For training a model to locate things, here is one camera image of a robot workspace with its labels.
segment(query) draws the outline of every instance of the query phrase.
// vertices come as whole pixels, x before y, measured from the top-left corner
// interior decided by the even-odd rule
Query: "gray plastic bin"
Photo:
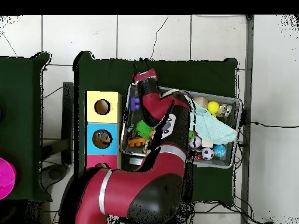
[[[171,90],[171,88],[159,87],[159,91],[161,94],[163,94],[169,90]],[[228,117],[218,118],[218,120],[222,121],[224,124],[227,124],[228,126],[235,129],[236,131],[239,130],[239,121],[241,118],[242,107],[243,107],[243,103],[240,99],[216,96],[216,95],[204,94],[204,93],[197,93],[197,92],[191,92],[191,91],[184,91],[184,90],[179,90],[179,91],[181,91],[182,93],[184,93],[186,95],[187,95],[186,92],[188,92],[188,94],[190,94],[192,97],[204,96],[205,98],[208,99],[208,101],[215,100],[219,104],[227,103],[227,104],[232,105],[232,111],[231,111],[230,115]],[[131,158],[139,157],[142,159],[145,156],[145,154],[142,152],[142,146],[131,148],[128,146],[128,143],[127,143],[128,128],[130,127],[131,124],[134,124],[136,126],[138,121],[143,119],[141,109],[134,110],[134,111],[130,110],[130,99],[133,96],[138,97],[137,88],[134,85],[130,85],[129,89],[128,89],[128,93],[127,93],[127,99],[126,99],[126,111],[125,111],[125,115],[123,118],[123,127],[122,127],[122,131],[121,131],[121,140],[120,140],[120,150],[122,153],[130,155]],[[232,158],[234,157],[236,148],[237,148],[236,141],[237,140],[225,145],[225,147],[227,149],[227,153],[221,159],[214,157],[211,160],[195,160],[193,162],[193,164],[196,165],[197,167],[217,167],[217,168],[222,168],[222,169],[227,169],[227,168],[231,167],[233,164]]]

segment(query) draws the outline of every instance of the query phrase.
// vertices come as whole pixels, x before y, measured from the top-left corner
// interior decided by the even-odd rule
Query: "pink bowl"
[[[11,193],[16,180],[15,167],[0,158],[0,200]]]

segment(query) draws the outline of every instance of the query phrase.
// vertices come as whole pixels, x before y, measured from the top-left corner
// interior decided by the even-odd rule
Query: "round hole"
[[[99,149],[106,149],[112,142],[112,136],[109,131],[99,129],[92,135],[93,144]]]
[[[60,169],[51,169],[48,175],[52,180],[58,180],[62,177]]]
[[[101,99],[95,103],[95,111],[100,115],[105,115],[110,111],[110,104],[107,100]]]
[[[109,168],[107,163],[104,163],[104,162],[101,162],[101,163],[98,163],[97,165],[95,165],[95,167],[99,168],[99,169],[107,169]]]

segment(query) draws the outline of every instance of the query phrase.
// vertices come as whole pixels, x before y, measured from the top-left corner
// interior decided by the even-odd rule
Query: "blue box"
[[[119,151],[118,124],[87,123],[87,155],[117,155]],[[112,136],[111,144],[99,149],[92,142],[92,136],[97,130],[106,130]]]

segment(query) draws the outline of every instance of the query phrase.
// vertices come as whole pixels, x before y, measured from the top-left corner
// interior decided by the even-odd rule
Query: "pink object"
[[[0,200],[11,193],[16,180],[15,167],[0,158]]]
[[[117,169],[117,155],[87,155],[87,168],[98,163],[106,163],[111,169]]]

